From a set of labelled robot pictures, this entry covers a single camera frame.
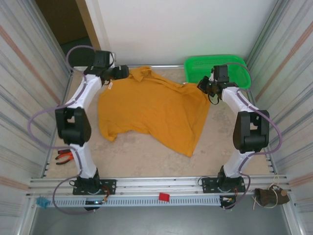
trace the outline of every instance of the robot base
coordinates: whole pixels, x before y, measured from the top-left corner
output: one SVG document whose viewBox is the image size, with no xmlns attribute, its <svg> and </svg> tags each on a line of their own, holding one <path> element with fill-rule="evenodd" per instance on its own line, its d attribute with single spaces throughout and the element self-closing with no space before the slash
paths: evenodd
<svg viewBox="0 0 313 235">
<path fill-rule="evenodd" d="M 108 188 L 110 195 L 115 194 L 116 180 L 100 180 L 97 169 L 92 178 L 77 177 L 77 180 L 74 181 L 73 195 L 106 195 L 103 188 Z"/>
<path fill-rule="evenodd" d="M 237 189 L 237 192 L 244 192 L 246 190 L 244 179 L 242 177 L 226 177 L 223 166 L 216 178 L 203 177 L 201 180 L 203 193 L 235 193 L 235 189 Z"/>
</svg>

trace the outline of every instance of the corrugated metal wall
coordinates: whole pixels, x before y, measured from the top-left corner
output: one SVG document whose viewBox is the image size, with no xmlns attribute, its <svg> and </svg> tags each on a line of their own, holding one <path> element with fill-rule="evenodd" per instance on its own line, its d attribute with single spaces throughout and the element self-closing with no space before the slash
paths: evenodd
<svg viewBox="0 0 313 235">
<path fill-rule="evenodd" d="M 69 70 L 36 6 L 27 0 L 0 4 L 0 234 L 11 234 L 31 177 L 40 177 L 47 150 L 27 132 L 37 111 L 64 97 Z M 36 136 L 51 142 L 54 114 L 38 117 Z"/>
<path fill-rule="evenodd" d="M 291 180 L 296 208 L 313 234 L 313 1 L 281 1 L 247 65 L 255 103 L 284 137 L 272 155 L 276 170 Z M 273 128 L 269 144 L 278 144 Z"/>
</svg>

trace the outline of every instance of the white wall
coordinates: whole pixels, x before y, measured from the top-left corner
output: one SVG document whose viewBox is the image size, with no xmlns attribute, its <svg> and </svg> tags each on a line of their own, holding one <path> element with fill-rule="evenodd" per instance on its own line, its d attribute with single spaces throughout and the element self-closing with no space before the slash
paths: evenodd
<svg viewBox="0 0 313 235">
<path fill-rule="evenodd" d="M 246 58 L 276 0 L 86 0 L 102 49 L 118 64 L 182 64 L 194 55 Z"/>
</svg>

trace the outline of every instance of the beige mat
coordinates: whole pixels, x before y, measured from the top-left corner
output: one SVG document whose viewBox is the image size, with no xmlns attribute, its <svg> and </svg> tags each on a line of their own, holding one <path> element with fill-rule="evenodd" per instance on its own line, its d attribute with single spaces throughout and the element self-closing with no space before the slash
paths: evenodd
<svg viewBox="0 0 313 235">
<path fill-rule="evenodd" d="M 184 70 L 156 70 L 158 74 L 178 83 L 186 81 Z M 76 73 L 70 87 L 70 98 L 81 82 Z M 119 134 L 114 142 L 104 139 L 98 130 L 97 103 L 103 87 L 94 97 L 87 111 L 92 128 L 89 141 L 92 158 L 100 177 L 166 177 L 216 175 L 234 150 L 232 134 L 236 117 L 223 102 L 211 105 L 199 143 L 192 158 L 165 147 L 151 135 L 130 131 Z M 63 141 L 57 139 L 56 145 Z M 48 178 L 65 178 L 77 174 L 74 161 L 56 165 L 54 151 L 51 157 Z M 254 157 L 245 173 L 269 174 L 264 156 Z"/>
</svg>

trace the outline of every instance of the black mounting plate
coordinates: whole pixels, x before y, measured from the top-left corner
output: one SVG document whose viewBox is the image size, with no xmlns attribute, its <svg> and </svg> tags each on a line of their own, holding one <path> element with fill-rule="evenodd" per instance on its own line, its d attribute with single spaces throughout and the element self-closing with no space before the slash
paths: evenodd
<svg viewBox="0 0 313 235">
<path fill-rule="evenodd" d="M 235 193 L 234 188 L 235 186 L 237 187 L 238 192 L 244 192 L 246 190 L 245 187 L 245 182 L 244 179 L 241 177 L 239 182 L 234 185 L 233 187 L 227 189 L 227 190 L 222 190 L 219 188 L 219 178 L 215 177 L 207 177 L 207 178 L 202 178 L 202 189 L 203 193 L 227 193 L 227 192 L 232 192 Z"/>
<path fill-rule="evenodd" d="M 116 180 L 100 180 L 100 189 L 96 194 L 90 194 L 83 191 L 79 186 L 77 180 L 74 181 L 73 195 L 106 195 L 107 193 L 101 188 L 102 185 L 108 187 L 110 195 L 115 194 L 116 190 Z"/>
</svg>

